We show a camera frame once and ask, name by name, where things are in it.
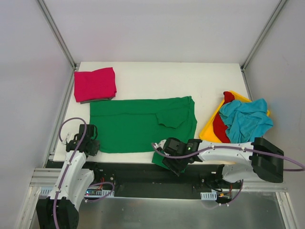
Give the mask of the green t shirt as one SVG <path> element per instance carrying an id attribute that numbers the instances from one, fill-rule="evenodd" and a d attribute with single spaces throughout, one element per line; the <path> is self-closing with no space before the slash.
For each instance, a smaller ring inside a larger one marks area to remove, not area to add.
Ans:
<path id="1" fill-rule="evenodd" d="M 191 96 L 91 102 L 90 124 L 103 153 L 151 152 L 152 143 L 170 137 L 185 143 L 194 138 L 195 102 Z"/>

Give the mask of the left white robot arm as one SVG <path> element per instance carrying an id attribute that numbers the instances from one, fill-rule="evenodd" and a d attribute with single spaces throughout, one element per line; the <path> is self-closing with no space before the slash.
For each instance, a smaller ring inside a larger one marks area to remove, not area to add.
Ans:
<path id="1" fill-rule="evenodd" d="M 83 169 L 88 156 L 95 156 L 100 148 L 95 125 L 81 124 L 79 132 L 65 142 L 66 156 L 60 175 L 48 196 L 36 205 L 41 229 L 75 229 L 79 222 L 79 207 L 89 185 L 100 182 L 94 169 Z"/>

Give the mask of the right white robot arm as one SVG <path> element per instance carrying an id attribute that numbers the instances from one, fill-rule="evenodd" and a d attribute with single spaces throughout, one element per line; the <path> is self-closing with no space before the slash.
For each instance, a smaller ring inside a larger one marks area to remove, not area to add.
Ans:
<path id="1" fill-rule="evenodd" d="M 176 175 L 195 161 L 222 161 L 214 176 L 219 188 L 226 188 L 239 180 L 260 178 L 271 183 L 282 183 L 284 161 L 283 151 L 262 137 L 253 142 L 229 144 L 215 143 L 201 139 L 189 139 L 184 143 L 170 137 L 156 145 L 166 156 L 163 164 Z"/>

